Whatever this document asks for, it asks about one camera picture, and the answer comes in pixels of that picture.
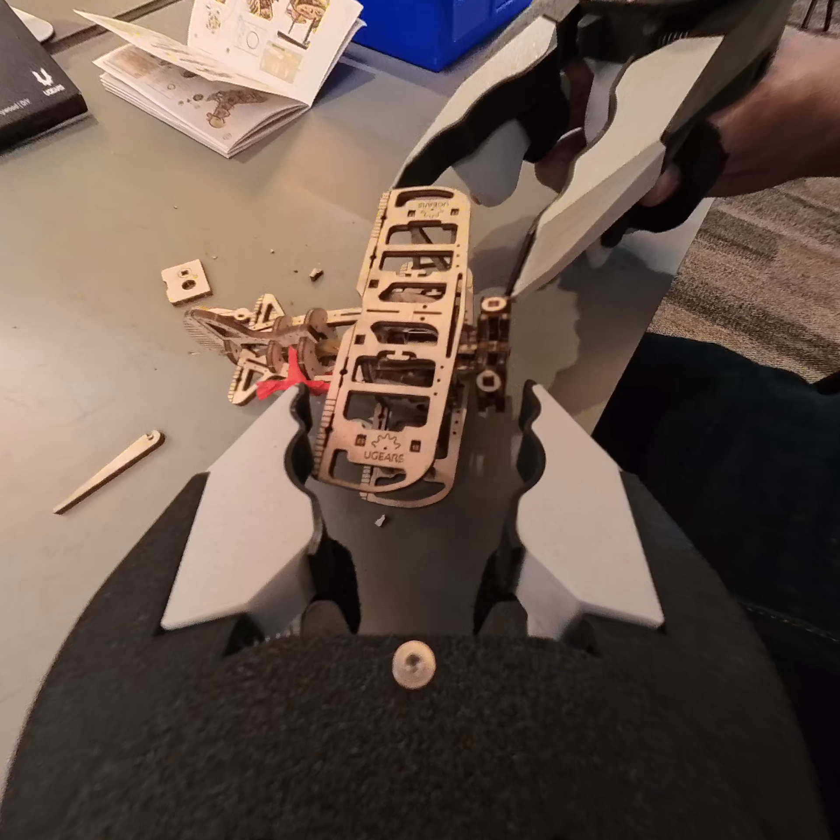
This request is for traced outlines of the black kit box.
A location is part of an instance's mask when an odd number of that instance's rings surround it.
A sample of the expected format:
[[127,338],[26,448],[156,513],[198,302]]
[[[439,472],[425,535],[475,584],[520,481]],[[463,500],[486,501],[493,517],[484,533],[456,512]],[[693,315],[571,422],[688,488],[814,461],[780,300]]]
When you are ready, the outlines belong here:
[[88,114],[77,86],[1,2],[1,152]]

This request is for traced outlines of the wooden radial engine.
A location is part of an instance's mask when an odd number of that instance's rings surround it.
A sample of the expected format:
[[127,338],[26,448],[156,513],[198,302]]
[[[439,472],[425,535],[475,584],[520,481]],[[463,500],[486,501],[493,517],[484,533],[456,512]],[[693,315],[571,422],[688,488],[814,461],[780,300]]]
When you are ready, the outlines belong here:
[[476,389],[480,411],[505,411],[510,333],[510,298],[483,299],[476,324]]

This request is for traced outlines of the pointed wooden stick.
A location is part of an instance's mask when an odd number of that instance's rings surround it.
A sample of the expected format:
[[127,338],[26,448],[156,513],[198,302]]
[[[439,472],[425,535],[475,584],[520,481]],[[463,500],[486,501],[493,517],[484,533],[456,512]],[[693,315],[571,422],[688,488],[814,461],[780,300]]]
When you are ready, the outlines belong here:
[[134,466],[144,457],[154,452],[165,442],[165,434],[155,429],[141,435],[133,441],[119,455],[115,456],[104,467],[74,490],[66,499],[55,506],[52,513],[60,515],[72,509],[81,501],[87,499],[94,492],[107,485],[124,471]]

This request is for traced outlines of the grey desk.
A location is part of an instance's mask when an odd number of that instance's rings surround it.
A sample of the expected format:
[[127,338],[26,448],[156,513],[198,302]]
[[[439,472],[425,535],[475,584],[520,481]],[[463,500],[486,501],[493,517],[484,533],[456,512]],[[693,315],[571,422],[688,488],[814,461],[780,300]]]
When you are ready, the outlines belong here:
[[[347,308],[377,204],[480,52],[442,73],[349,47],[320,98],[227,160],[131,104],[93,60],[118,40],[35,13],[89,115],[2,156],[2,783],[39,688],[71,628],[185,483],[268,402],[231,406],[234,367],[203,350],[166,299],[163,268],[203,262],[208,305]],[[673,232],[627,237],[605,266],[581,258],[520,300],[504,414],[471,411],[455,488],[396,511],[310,483],[353,553],[362,629],[466,634],[484,563],[517,478],[522,383],[587,431],[711,206]],[[323,276],[311,282],[312,268]],[[67,512],[55,506],[143,434],[162,446]]]

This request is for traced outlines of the instruction booklet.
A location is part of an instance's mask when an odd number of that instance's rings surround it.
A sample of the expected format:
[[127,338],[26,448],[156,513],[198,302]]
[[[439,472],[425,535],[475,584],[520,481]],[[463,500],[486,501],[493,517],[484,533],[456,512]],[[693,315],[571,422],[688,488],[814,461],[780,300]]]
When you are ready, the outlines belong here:
[[125,42],[95,61],[106,89],[230,159],[310,109],[362,11],[355,1],[198,1],[186,44],[77,14]]

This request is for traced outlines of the blue plastic bin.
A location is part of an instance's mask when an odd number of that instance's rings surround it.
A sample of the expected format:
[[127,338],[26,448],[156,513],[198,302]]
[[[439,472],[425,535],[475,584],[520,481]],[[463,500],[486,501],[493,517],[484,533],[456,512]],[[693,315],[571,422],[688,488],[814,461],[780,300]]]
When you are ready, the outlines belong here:
[[441,71],[507,25],[530,1],[363,1],[353,42]]

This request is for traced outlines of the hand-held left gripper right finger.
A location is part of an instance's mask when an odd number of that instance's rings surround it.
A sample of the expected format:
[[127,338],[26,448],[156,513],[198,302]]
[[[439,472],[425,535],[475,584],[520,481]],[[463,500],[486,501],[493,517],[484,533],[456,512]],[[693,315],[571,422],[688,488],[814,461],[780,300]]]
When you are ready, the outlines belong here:
[[540,384],[523,388],[513,504],[513,592],[528,635],[562,638],[586,616],[665,620],[622,471]]

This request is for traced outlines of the person's right hand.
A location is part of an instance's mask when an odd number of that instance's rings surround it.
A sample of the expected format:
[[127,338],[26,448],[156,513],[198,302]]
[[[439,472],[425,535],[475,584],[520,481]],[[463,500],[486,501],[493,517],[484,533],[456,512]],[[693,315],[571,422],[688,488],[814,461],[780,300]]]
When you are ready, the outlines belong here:
[[756,87],[697,129],[630,211],[629,227],[662,232],[708,196],[838,177],[838,39],[786,29]]

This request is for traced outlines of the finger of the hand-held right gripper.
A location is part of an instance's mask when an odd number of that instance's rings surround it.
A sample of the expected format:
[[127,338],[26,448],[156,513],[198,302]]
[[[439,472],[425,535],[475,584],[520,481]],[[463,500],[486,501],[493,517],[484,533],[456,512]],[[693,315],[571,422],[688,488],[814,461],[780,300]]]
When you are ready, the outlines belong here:
[[542,159],[568,130],[567,64],[567,14],[510,27],[454,91],[392,186],[430,186],[454,169],[479,204],[507,201],[522,164]]
[[683,38],[626,67],[612,90],[612,120],[534,221],[510,297],[551,282],[655,185],[662,135],[721,42]]

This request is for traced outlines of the square wooden piece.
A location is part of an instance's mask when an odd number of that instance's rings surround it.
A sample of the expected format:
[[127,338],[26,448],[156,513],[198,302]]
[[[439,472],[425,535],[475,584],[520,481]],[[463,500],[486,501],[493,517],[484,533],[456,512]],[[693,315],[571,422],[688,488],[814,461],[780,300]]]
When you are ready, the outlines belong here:
[[167,299],[175,306],[213,293],[200,259],[163,269],[161,278]]

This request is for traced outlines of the red ribbon strip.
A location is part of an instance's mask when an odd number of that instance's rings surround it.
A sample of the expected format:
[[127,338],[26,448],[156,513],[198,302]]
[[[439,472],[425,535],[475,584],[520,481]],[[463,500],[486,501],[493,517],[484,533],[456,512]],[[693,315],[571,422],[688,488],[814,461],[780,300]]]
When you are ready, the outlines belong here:
[[314,396],[325,396],[329,393],[330,383],[314,381],[307,378],[298,362],[298,352],[294,347],[289,348],[287,376],[281,380],[261,381],[256,385],[257,398],[262,401],[269,396],[289,390],[296,385],[305,385]]

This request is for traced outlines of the person's dark jeans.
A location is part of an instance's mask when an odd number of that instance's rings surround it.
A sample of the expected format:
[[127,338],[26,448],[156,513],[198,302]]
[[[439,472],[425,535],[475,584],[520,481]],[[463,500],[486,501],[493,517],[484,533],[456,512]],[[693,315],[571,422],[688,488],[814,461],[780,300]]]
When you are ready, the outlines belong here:
[[839,831],[839,373],[812,384],[647,333],[594,437],[739,601],[793,701]]

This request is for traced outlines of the wooden biplane model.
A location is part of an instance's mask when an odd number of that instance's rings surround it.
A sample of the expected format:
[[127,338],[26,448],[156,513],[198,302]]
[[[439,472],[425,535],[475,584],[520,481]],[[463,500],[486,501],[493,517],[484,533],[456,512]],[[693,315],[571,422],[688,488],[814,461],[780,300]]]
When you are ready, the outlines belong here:
[[455,483],[472,391],[478,405],[469,220],[453,188],[393,189],[378,206],[358,307],[291,316],[266,293],[252,308],[186,309],[185,328],[235,364],[235,405],[284,379],[294,347],[307,378],[330,383],[313,477],[387,507],[432,505]]

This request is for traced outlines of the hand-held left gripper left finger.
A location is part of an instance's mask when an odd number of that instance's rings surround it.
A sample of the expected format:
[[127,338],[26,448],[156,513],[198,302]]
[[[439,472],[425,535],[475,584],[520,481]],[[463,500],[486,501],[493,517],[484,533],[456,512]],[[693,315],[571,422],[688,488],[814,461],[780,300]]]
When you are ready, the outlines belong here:
[[161,618],[174,631],[247,616],[283,634],[314,595],[309,557],[324,535],[305,488],[309,393],[294,385],[210,466]]

